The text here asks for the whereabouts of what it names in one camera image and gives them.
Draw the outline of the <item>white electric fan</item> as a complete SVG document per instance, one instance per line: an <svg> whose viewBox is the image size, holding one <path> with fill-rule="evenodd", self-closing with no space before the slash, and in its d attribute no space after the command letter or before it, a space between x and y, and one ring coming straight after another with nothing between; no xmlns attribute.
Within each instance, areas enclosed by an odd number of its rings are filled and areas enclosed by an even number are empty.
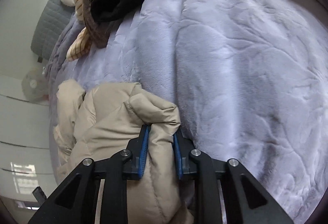
<svg viewBox="0 0 328 224"><path fill-rule="evenodd" d="M21 82L22 92L28 102L48 101L48 80L43 67L29 70Z"/></svg>

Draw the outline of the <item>grey quilted headboard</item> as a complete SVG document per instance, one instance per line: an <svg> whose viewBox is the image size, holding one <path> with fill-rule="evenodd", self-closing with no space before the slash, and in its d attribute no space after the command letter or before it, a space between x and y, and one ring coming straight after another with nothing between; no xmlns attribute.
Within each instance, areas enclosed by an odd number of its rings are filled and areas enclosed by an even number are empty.
<svg viewBox="0 0 328 224"><path fill-rule="evenodd" d="M55 43L74 12L73 7L64 5L61 0L49 0L36 25L31 42L31 51L37 55L37 62L48 60Z"/></svg>

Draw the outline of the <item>beige puffer down jacket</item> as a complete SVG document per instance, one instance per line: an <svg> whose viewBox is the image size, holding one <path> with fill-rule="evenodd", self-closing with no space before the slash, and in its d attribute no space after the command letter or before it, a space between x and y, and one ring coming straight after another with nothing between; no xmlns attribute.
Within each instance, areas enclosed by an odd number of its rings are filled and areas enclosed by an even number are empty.
<svg viewBox="0 0 328 224"><path fill-rule="evenodd" d="M83 159L103 160L125 149L141 127L151 126L142 179L127 183L130 223L193 223L180 198L173 156L173 134L181 121L178 107L145 91L139 83L103 83L85 91L67 80L57 91L53 136L63 180Z"/></svg>

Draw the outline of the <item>lavender plush bed blanket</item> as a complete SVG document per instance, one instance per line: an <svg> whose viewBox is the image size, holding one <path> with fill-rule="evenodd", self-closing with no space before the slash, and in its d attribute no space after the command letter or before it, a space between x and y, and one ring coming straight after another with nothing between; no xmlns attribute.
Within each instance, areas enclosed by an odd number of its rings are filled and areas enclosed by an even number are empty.
<svg viewBox="0 0 328 224"><path fill-rule="evenodd" d="M51 134L57 91L75 80L139 83L179 109L212 158L239 159L294 223L327 189L327 10L316 0L145 0L106 46L70 62L72 18L46 67Z"/></svg>

